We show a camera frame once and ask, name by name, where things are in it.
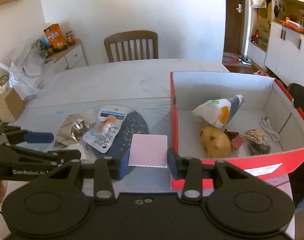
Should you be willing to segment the orange snack bag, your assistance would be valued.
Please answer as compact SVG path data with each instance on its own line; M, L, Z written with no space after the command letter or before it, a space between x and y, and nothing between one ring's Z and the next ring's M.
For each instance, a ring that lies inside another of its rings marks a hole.
M54 53L67 49L67 43L58 23L51 24L44 29L44 33L49 44L52 46Z

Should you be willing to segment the small brown cardboard box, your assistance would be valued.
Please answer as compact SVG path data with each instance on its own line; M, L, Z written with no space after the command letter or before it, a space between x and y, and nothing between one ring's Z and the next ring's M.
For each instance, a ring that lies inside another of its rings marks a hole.
M0 124L18 120L25 109L25 103L14 89L0 94Z

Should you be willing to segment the wooden chair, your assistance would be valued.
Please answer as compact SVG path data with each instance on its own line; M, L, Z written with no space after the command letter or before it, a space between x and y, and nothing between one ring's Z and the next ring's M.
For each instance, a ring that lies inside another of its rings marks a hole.
M158 34L149 30L117 33L107 37L104 45L109 62L159 58Z

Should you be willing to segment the dark brown door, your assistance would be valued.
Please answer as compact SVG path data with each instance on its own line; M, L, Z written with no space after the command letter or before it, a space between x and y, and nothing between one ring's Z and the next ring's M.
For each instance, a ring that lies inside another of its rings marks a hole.
M245 37L246 0L226 0L224 52L240 54Z

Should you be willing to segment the white side cabinet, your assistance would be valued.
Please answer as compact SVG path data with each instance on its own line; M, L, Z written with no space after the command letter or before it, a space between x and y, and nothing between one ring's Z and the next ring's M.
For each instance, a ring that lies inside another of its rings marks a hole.
M68 49L49 56L45 63L52 65L54 73L88 66L80 39L76 39L76 44L68 47Z

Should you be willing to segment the silver foil snack packet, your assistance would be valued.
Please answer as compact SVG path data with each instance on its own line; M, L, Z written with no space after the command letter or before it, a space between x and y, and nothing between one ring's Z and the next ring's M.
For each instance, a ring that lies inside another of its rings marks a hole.
M96 121L91 121L81 114L71 114L61 125L56 141L65 146L77 144L81 141L83 135L95 124Z

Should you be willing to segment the clear plastic bag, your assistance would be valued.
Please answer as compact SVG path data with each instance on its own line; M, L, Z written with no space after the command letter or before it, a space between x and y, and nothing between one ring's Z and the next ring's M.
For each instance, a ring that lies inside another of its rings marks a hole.
M36 41L27 39L11 51L9 86L27 102L49 89L55 80L52 63L44 62Z

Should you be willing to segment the hanging tote bag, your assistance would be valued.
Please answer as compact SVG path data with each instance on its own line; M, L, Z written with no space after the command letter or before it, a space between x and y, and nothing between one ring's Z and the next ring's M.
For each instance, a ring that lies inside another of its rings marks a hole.
M251 7L256 9L265 9L267 7L266 0L250 0Z

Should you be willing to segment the pink sticky note pad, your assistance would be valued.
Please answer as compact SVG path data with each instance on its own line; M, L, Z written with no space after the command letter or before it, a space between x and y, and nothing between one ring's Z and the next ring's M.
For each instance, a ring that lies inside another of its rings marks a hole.
M167 168L168 140L166 135L134 134L129 166Z

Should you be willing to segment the white storage cabinets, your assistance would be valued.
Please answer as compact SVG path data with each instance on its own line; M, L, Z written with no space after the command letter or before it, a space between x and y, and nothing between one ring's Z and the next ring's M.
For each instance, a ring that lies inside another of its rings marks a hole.
M265 9L248 11L247 37L259 31L259 41L247 41L247 55L262 70L271 72L285 85L304 86L304 0L266 0Z

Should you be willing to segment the black item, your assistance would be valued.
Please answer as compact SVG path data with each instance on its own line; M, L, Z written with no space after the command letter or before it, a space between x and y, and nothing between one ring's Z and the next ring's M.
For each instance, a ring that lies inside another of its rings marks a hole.
M248 146L252 155L264 155L270 153L270 145L259 145L254 142L251 142Z

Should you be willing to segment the red cardboard box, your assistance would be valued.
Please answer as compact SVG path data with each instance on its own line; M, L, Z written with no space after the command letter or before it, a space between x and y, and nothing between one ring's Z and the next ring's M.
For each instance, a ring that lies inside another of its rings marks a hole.
M261 120L269 119L280 139L268 139L269 154L253 155L247 143L233 150L227 161L261 179L288 174L304 162L304 113L296 109L287 90L271 77L224 72L173 72L170 75L171 146L181 157L214 163L200 140L206 122L193 110L209 100L242 95L244 103L224 126L224 130L245 135L261 130Z

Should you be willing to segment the grey white snack bag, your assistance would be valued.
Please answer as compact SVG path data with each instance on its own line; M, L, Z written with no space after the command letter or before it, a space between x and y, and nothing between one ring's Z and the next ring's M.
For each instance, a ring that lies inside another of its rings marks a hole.
M209 125L223 128L237 113L244 102L241 94L228 99L208 100L196 107L192 113L205 120Z

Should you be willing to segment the white sausage packet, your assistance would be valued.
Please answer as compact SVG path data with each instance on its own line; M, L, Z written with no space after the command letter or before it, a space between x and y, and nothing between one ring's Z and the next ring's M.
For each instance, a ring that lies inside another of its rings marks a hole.
M96 124L83 135L83 141L105 154L112 146L126 117L127 113L124 112L100 109Z

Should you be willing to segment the yellow plush toy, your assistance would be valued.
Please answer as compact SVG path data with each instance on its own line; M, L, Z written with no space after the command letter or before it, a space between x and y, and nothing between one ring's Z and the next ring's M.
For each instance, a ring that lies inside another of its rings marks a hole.
M231 152L228 136L214 126L203 127L200 131L200 140L209 158L225 158Z

